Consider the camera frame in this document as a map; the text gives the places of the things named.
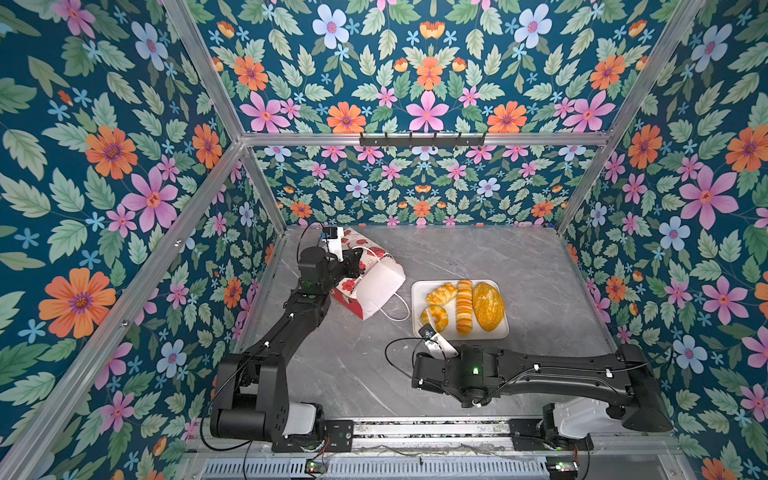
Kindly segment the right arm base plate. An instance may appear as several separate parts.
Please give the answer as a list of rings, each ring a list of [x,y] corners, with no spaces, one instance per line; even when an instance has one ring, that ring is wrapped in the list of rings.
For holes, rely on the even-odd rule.
[[[517,451],[587,451],[594,448],[590,436],[581,439],[561,436],[544,419],[511,418],[507,425],[513,447]]]

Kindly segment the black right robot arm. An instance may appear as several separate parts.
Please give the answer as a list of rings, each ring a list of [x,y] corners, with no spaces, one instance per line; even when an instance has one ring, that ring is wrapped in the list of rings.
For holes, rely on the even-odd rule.
[[[668,432],[672,422],[650,361],[635,345],[591,357],[557,357],[462,344],[457,355],[416,356],[411,387],[484,407],[501,396],[550,394],[597,400],[631,431]]]

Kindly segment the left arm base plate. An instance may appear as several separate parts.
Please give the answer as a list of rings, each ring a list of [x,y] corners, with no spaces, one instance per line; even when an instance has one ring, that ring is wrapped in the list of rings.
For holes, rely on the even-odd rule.
[[[307,434],[282,437],[271,446],[273,453],[348,453],[352,451],[355,423],[352,420],[322,420]]]

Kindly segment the red white paper bag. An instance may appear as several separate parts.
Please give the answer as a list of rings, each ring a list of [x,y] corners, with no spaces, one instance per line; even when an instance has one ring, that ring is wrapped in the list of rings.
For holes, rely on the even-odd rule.
[[[340,239],[341,253],[360,254],[357,266],[360,275],[356,278],[343,277],[331,296],[343,307],[361,320],[382,313],[393,322],[403,322],[411,316],[411,310],[398,290],[405,283],[403,267],[383,247],[354,229],[344,229]],[[384,307],[392,299],[404,305],[406,314],[396,318]]]

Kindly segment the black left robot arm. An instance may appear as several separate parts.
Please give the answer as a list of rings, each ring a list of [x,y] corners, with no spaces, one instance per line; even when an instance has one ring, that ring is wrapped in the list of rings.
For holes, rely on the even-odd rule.
[[[345,278],[362,275],[361,250],[337,256],[321,247],[300,254],[299,280],[284,312],[265,336],[218,365],[209,430],[213,437],[305,445],[326,438],[322,406],[289,399],[287,366],[304,340],[325,319],[331,293]]]

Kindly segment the small yellow fake pastry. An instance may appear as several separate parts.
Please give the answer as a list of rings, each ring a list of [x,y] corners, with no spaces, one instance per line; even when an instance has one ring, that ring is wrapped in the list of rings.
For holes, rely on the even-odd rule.
[[[458,289],[451,283],[445,283],[426,296],[428,305],[445,306],[455,300],[458,295]]]

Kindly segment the ridged spiral fake bread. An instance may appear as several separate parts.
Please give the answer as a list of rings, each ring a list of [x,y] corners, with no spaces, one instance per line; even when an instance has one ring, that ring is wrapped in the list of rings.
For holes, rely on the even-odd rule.
[[[456,330],[467,336],[473,330],[473,284],[470,280],[460,280],[457,289]]]

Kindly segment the round yellow fake bun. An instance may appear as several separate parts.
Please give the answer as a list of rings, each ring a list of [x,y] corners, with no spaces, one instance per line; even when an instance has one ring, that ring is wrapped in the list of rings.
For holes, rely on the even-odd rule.
[[[478,283],[473,290],[473,310],[480,327],[494,331],[503,321],[506,307],[500,291],[486,282]]]

